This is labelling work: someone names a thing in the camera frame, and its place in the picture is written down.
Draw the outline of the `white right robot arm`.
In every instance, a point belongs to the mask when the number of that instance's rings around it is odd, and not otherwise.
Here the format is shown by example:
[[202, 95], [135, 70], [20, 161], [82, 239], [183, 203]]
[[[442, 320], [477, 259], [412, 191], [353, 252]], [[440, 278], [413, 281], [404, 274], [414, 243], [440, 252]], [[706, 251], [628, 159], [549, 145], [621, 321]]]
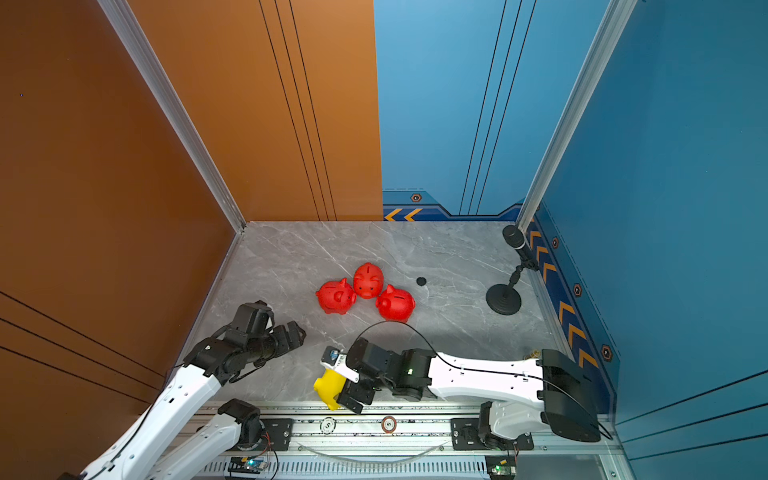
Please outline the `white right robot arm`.
[[604, 435], [590, 379], [557, 350], [527, 360], [491, 361], [432, 348], [396, 353], [359, 338], [348, 352], [327, 347], [321, 363], [326, 371], [314, 389], [332, 410], [359, 414], [381, 390], [414, 402], [481, 400], [473, 433], [467, 441], [456, 440], [456, 449], [529, 449], [530, 435], [544, 431], [582, 443]]

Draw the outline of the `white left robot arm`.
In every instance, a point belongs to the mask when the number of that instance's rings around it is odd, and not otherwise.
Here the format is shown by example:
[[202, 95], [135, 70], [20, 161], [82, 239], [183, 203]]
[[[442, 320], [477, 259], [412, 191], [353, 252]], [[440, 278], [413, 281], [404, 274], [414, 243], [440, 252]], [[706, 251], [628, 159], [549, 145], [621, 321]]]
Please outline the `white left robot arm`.
[[240, 305], [230, 323], [192, 347], [154, 403], [78, 478], [191, 479], [225, 451], [258, 445], [265, 436], [259, 408], [232, 399], [192, 437], [169, 447], [219, 390], [245, 378], [247, 365], [260, 369], [305, 338], [294, 321], [276, 324], [265, 302]]

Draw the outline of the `yellow piggy bank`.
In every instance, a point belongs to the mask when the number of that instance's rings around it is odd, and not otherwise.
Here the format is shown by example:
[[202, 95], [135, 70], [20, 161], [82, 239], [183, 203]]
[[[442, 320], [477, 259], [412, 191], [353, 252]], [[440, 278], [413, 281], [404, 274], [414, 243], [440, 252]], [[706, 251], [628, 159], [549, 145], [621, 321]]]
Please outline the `yellow piggy bank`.
[[326, 369], [324, 374], [313, 384], [313, 389], [320, 400], [331, 410], [336, 411], [341, 408], [338, 403], [338, 396], [347, 382], [347, 378], [334, 370]]

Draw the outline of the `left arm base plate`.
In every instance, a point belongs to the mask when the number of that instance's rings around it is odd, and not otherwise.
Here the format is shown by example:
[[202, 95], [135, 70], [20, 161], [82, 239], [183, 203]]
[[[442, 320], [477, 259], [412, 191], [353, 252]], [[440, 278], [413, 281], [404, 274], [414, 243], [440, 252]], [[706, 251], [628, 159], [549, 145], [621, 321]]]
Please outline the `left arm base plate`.
[[290, 418], [252, 420], [241, 426], [237, 443], [227, 451], [264, 452], [273, 449], [287, 451], [293, 433], [294, 421]]

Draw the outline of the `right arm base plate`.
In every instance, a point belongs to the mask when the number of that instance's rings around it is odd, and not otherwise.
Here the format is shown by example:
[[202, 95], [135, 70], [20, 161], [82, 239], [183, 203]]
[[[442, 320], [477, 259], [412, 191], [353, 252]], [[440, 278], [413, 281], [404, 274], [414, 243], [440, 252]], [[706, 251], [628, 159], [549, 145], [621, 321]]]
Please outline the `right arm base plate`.
[[452, 418], [450, 428], [454, 451], [531, 451], [534, 449], [530, 434], [522, 434], [514, 440], [509, 440], [491, 433], [481, 433], [478, 418]]

